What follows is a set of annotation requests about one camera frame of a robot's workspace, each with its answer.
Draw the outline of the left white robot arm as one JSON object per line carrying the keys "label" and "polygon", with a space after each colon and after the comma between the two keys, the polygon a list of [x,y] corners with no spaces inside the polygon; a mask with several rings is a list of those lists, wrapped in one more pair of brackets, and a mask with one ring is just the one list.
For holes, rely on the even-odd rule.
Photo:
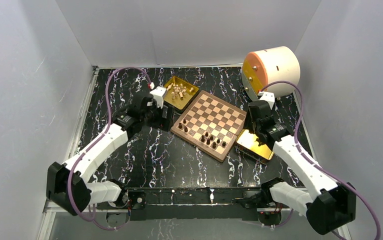
{"label": "left white robot arm", "polygon": [[111,115],[108,124],[93,141],[63,163],[54,162],[47,170],[46,197],[72,214],[79,215],[90,205],[128,205],[128,189],[111,179],[90,182],[97,168],[119,147],[138,134],[143,126],[168,131],[173,126],[173,107],[164,103],[167,90],[157,87],[136,95],[130,104]]}

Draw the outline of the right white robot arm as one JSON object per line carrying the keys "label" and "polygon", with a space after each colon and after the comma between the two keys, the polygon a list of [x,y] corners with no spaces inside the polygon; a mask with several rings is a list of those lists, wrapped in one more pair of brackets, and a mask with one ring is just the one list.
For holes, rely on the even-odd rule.
{"label": "right white robot arm", "polygon": [[320,235],[355,220],[356,194],[318,169],[319,164],[305,154],[288,129],[275,122],[267,101],[257,100],[248,105],[244,127],[256,135],[260,145],[268,146],[286,162],[306,187],[306,191],[299,190],[280,178],[267,181],[258,194],[265,206],[285,204],[305,215]]}

